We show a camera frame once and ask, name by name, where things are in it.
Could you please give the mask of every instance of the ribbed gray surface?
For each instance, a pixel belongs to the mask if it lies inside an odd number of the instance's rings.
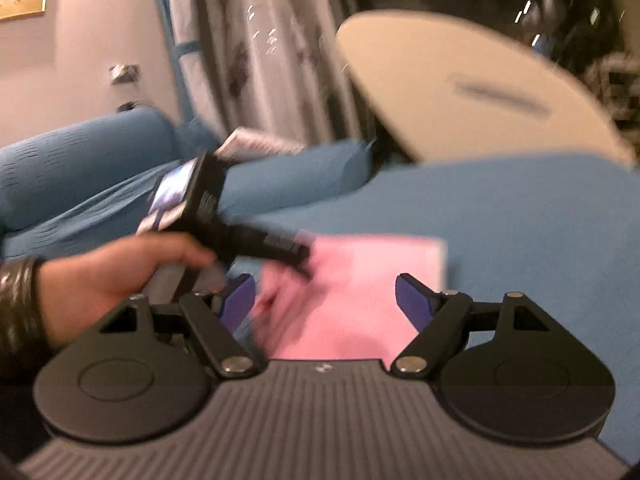
[[[595,440],[520,449],[485,440],[423,383],[377,362],[272,362],[225,383],[169,437],[123,449],[56,440],[23,463],[35,480],[602,479],[626,471]]]

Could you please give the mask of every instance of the lit screen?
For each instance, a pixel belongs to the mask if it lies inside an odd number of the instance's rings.
[[[195,165],[196,159],[190,160],[164,176],[149,209],[150,213],[158,210],[167,211],[184,200]]]

